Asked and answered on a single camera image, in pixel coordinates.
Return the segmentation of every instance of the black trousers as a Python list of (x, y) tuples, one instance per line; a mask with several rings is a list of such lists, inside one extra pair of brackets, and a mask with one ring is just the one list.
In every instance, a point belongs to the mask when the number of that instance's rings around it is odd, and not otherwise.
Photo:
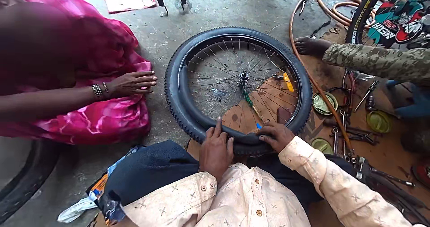
[[(344, 171), (353, 175), (352, 165), (342, 158), (326, 155)], [(248, 167), (259, 167), (293, 191), (305, 211), (311, 202), (322, 200), (314, 185), (284, 166), (278, 154), (249, 158)], [(123, 206), (177, 180), (197, 173), (199, 162), (173, 141), (164, 141), (140, 148), (123, 159), (109, 176), (105, 193)]]

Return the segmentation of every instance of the wheel hub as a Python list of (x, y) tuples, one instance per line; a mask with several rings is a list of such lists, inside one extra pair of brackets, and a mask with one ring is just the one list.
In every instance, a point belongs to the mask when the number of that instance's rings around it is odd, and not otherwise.
[(241, 85), (241, 88), (243, 89), (243, 91), (245, 91), (246, 81), (248, 81), (249, 79), (248, 71), (244, 70), (242, 73), (240, 73), (239, 79), (240, 79), (239, 83)]

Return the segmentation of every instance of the concrete floor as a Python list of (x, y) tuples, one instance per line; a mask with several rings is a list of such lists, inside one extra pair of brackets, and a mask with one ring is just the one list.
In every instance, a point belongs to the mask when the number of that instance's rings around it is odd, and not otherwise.
[[(188, 0), (189, 12), (184, 14), (179, 0), (164, 0), (169, 9), (169, 16), (161, 16), (162, 7), (129, 11), (109, 15), (104, 0), (86, 0), (93, 4), (104, 16), (124, 21), (130, 26), (140, 41), (142, 55), (153, 63), (153, 70), (159, 78), (154, 93), (147, 97), (152, 129), (142, 139), (144, 144), (172, 139), (185, 145), (189, 137), (178, 127), (172, 118), (164, 98), (164, 72), (169, 59), (185, 40), (205, 30), (221, 26), (243, 26), (269, 32), (279, 41), (289, 45), (288, 22), (298, 0)], [(331, 7), (342, 0), (325, 0)], [(315, 0), (306, 4), (304, 13), (295, 22), (295, 36), (310, 35), (329, 20)], [(317, 36), (331, 26), (324, 27)], [(17, 144), (21, 140), (0, 139), (0, 156), (19, 155), (24, 152)], [(108, 146), (70, 146), (40, 191), (16, 212), (3, 225), (12, 226), (86, 226), (96, 214), (96, 210), (87, 211), (70, 224), (56, 222), (57, 216), (66, 208), (85, 197), (86, 188), (105, 172), (106, 168), (124, 155), (130, 143)], [(15, 167), (8, 163), (10, 157), (0, 158), (0, 179), (8, 178)]]

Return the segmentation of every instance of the light pink shirt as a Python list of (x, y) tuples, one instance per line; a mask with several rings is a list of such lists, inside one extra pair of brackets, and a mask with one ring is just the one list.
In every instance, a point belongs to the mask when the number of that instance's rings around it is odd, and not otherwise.
[[(296, 136), (279, 154), (282, 164), (314, 183), (346, 227), (411, 227), (379, 193), (347, 174)], [(294, 193), (260, 168), (230, 166), (216, 178), (199, 172), (123, 207), (139, 227), (310, 227)]]

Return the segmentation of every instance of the sleeve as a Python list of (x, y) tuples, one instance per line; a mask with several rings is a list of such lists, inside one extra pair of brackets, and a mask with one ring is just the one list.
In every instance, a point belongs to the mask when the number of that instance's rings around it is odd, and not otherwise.
[(123, 211), (139, 227), (191, 227), (207, 213), (216, 191), (216, 178), (199, 172), (151, 192)]
[(323, 153), (298, 136), (279, 153), (279, 159), (314, 184), (346, 227), (412, 226), (379, 193), (327, 160)]
[(366, 45), (333, 44), (322, 60), (330, 65), (396, 81), (430, 81), (430, 49), (426, 48), (402, 52)]

